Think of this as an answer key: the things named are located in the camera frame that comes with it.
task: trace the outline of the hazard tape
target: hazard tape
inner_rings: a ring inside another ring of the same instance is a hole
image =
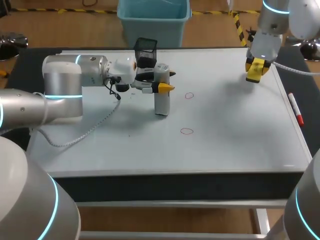
[[[232,11],[232,13],[238,14],[259,14],[260,11],[246,10],[246,11]],[[192,11],[193,15],[221,15],[221,14],[230,14],[230,11]]]
[[[88,14],[117,14],[114,10],[90,10],[90,9],[71,9],[71,8],[11,8],[11,12],[64,12],[88,13]]]
[[[11,12],[78,12],[89,14],[117,14],[116,10],[91,10],[91,9],[73,9],[73,8],[12,8]],[[260,11],[246,10],[246,11],[232,11],[238,14],[259,14]],[[229,11],[192,11],[192,15],[221,15],[229,14]]]
[[[236,32],[239,36],[239,39],[240,39],[240,42],[241,42],[241,46],[242,47],[246,47],[247,46],[247,42],[246,42],[246,39],[245,39],[245,35],[244,35],[244,31],[241,27],[241,24],[240,24],[240,20],[239,20],[239,14],[237,12],[231,12],[232,16],[233,16],[233,20],[234,20],[234,24],[235,24],[235,27],[236,27]]]

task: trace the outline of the wooden floor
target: wooden floor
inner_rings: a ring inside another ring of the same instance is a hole
[[[77,8],[81,0],[12,0],[14,8]],[[117,9],[117,0],[99,0],[88,9]],[[226,0],[190,0],[193,11],[228,10]],[[235,0],[235,10],[259,10],[261,0]],[[258,15],[240,15],[243,29],[257,28]],[[66,12],[13,12],[0,19],[4,32],[18,32],[38,47],[125,47],[121,22],[116,15]],[[185,25],[184,47],[240,47],[232,17],[194,15]],[[0,69],[11,71],[15,59],[0,62]],[[309,62],[312,72],[320,72],[318,62]],[[0,79],[0,87],[5,80]],[[282,210],[268,210],[273,224]],[[190,233],[254,233],[249,209],[188,208],[80,208],[83,230]]]

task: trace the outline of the blue plastic bin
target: blue plastic bin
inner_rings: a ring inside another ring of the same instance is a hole
[[[130,47],[141,37],[157,40],[158,48],[178,48],[192,11],[189,0],[119,0],[117,16]]]

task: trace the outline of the red circle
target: red circle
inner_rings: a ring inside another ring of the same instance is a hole
[[[191,132],[185,133],[185,132],[183,132],[183,130],[189,130],[189,131],[191,131]],[[181,128],[180,133],[182,133],[182,134],[184,134],[184,135],[190,135],[190,134],[193,134],[194,131],[193,131],[191,128],[186,128],[186,127],[184,127],[184,128]]]
[[[193,92],[187,92],[185,95],[184,95],[185,99],[192,99],[194,97],[194,93]]]

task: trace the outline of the red marker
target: red marker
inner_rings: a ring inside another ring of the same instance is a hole
[[[296,100],[295,100],[295,97],[294,97],[294,95],[293,95],[291,92],[288,94],[288,98],[289,98],[289,101],[290,101],[290,103],[291,103],[292,109],[293,109],[293,111],[294,111],[294,114],[295,114],[295,116],[296,116],[296,119],[297,119],[297,121],[298,121],[299,126],[300,126],[300,127],[303,127],[304,124],[305,124],[305,123],[304,123],[304,120],[303,120],[302,115],[301,115],[301,112],[300,112],[300,110],[299,110],[299,108],[298,108],[298,105],[297,105],[297,102],[296,102]]]

